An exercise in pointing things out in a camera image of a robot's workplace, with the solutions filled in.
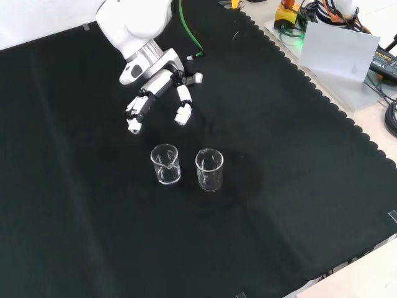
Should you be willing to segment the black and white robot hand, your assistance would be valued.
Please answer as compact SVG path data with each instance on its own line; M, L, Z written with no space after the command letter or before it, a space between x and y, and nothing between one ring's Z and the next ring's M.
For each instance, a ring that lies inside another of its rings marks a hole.
M202 81L203 74L194 73L192 76L186 76L182 70L178 70L172 65L159 70L143 85L139 95L125 109L128 130L135 135L140 133L141 122L151 110L151 106L173 86L177 89L181 102L174 120L184 126L192 114L192 97L187 87L190 84L201 84Z

